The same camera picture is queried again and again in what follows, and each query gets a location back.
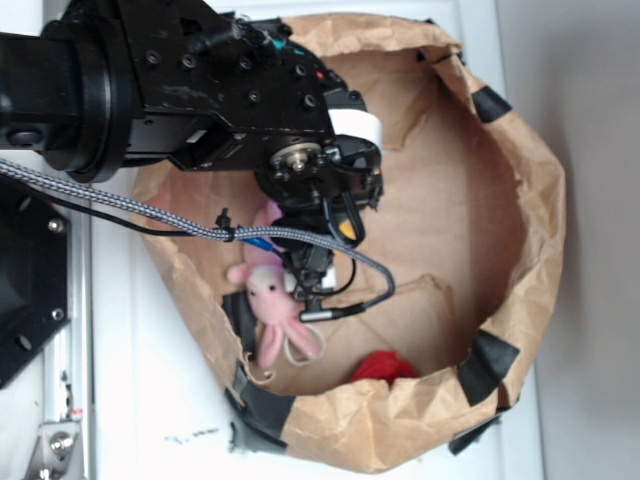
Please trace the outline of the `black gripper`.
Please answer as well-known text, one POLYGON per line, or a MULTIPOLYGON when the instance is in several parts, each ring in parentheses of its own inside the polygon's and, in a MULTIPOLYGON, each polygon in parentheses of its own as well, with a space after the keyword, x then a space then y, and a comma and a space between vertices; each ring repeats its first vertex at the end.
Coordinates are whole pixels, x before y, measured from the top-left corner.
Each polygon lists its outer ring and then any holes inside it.
POLYGON ((296 235, 275 236, 273 241, 282 249, 280 257, 295 280, 293 297, 304 302, 306 313, 323 311, 322 301, 344 292, 348 287, 326 287, 325 277, 334 266, 334 250, 317 240, 333 241, 346 248, 355 248, 365 239, 360 209, 351 194, 324 198, 318 213, 287 213, 271 223, 296 235))

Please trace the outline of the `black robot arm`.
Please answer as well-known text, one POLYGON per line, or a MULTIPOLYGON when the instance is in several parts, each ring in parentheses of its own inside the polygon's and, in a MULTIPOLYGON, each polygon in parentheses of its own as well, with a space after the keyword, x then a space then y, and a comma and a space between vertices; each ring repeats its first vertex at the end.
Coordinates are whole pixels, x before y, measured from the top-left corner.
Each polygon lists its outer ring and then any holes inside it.
POLYGON ((31 150, 58 181, 3 163, 5 177, 156 219, 176 234, 273 249, 305 322, 326 309, 335 252, 362 261, 364 208, 383 192, 383 127, 360 93, 278 19, 219 14, 202 1, 73 1, 41 34, 1 37, 1 146, 31 150), (126 167, 249 171, 282 218, 221 216, 207 228, 92 189, 126 167))

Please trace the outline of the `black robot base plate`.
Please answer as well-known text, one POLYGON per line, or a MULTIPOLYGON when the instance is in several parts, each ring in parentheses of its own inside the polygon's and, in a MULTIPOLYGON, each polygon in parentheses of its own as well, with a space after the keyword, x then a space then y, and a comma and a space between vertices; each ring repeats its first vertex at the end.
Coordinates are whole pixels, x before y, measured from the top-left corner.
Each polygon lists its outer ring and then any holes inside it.
POLYGON ((1 387, 68 323, 68 220, 16 182, 1 182, 1 387))

